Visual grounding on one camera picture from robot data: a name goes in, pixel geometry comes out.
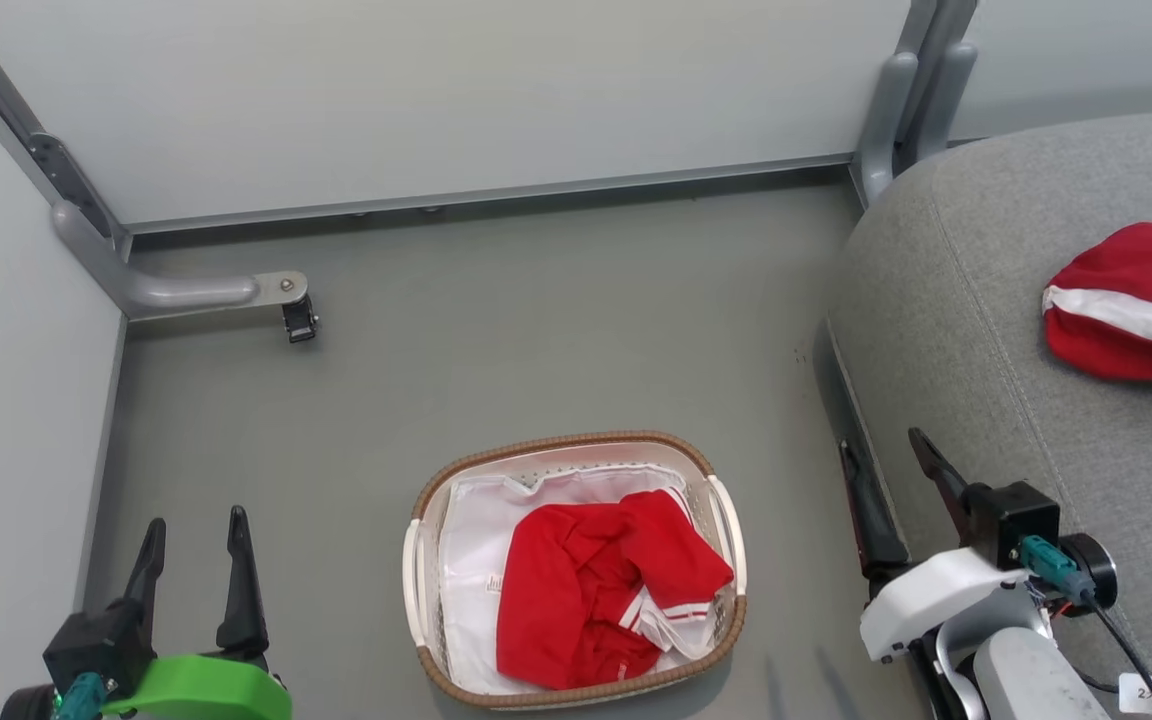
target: basket handle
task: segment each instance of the basket handle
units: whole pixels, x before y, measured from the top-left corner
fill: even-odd
[[[718,501],[718,521],[722,525],[728,547],[732,547],[732,573],[736,575],[736,594],[744,596],[748,578],[745,569],[745,536],[740,532],[736,505],[728,495],[727,487],[715,475],[708,476],[708,488]]]
[[[422,578],[425,577],[425,569],[422,568],[424,558],[417,558],[417,544],[420,543],[420,520],[412,518],[407,525],[407,535],[403,537],[403,605],[407,606],[407,630],[412,635],[416,647],[425,647],[425,614],[420,612],[424,605],[420,598]]]

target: teal connector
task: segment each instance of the teal connector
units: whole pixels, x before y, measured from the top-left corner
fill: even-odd
[[[100,717],[100,707],[105,705],[105,682],[96,673],[83,673],[69,685],[69,692],[60,702],[51,720],[96,720]]]
[[[1074,605],[1087,602],[1083,600],[1084,592],[1096,593],[1091,575],[1079,570],[1064,552],[1041,537],[1025,536],[1021,539],[1020,563],[1039,578],[1055,585]]]

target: red garment with white stripes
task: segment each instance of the red garment with white stripes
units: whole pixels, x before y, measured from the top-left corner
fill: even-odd
[[[732,568],[673,491],[617,503],[547,505],[509,544],[497,668],[550,689],[636,679],[704,624]]]
[[[1152,381],[1152,223],[1111,234],[1043,291],[1047,346],[1084,372]]]

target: gray ottoman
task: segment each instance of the gray ottoman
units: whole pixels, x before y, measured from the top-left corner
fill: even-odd
[[[1152,384],[1097,381],[1053,359],[1043,287],[1079,251],[1152,220],[1152,115],[958,147],[915,165],[861,219],[829,313],[897,524],[915,559],[956,546],[905,429],[968,482],[1030,483],[1062,532],[1119,568],[1115,614],[1152,667]],[[1093,619],[1062,620],[1076,667],[1130,665]]]

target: gray floor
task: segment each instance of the gray floor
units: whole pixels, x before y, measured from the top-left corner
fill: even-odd
[[[323,332],[288,346],[276,310],[132,328],[88,602],[122,589],[161,515],[156,646],[210,650],[242,503],[298,719],[480,717],[426,682],[407,635],[417,492],[520,439],[660,429],[732,490],[748,626],[704,679],[564,717],[925,717],[856,632],[865,585],[808,361],[855,217],[850,188],[820,184],[138,253],[165,273],[303,270]]]

